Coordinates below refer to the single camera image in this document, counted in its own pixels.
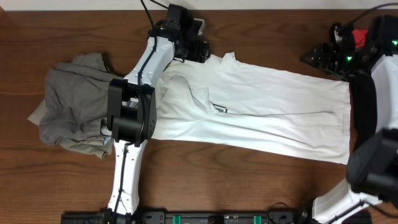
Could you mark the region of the white printed t-shirt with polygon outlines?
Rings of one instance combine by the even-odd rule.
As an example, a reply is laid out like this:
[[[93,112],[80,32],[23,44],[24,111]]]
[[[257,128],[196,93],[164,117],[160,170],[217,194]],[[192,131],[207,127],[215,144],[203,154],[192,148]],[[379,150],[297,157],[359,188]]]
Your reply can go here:
[[[155,139],[348,161],[346,82],[250,65],[227,53],[205,63],[172,62],[156,92]]]

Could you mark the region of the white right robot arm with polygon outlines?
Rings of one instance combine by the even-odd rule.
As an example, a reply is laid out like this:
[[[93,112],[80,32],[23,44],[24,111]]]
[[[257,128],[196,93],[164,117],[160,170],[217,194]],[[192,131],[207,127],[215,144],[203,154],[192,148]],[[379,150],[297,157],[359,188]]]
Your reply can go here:
[[[330,39],[300,60],[349,83],[358,136],[345,178],[297,221],[371,223],[369,208],[397,203],[397,18],[375,17],[366,30],[336,23]]]

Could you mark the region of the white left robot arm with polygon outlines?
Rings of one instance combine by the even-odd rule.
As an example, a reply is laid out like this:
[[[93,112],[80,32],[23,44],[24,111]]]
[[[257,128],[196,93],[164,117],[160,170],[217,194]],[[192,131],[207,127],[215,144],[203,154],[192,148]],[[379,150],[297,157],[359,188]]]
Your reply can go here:
[[[138,208],[142,156],[157,122],[155,85],[161,74],[175,58],[203,63],[209,56],[209,44],[203,39],[149,37],[134,69],[109,84],[107,128],[114,139],[116,163],[107,223],[131,223]]]

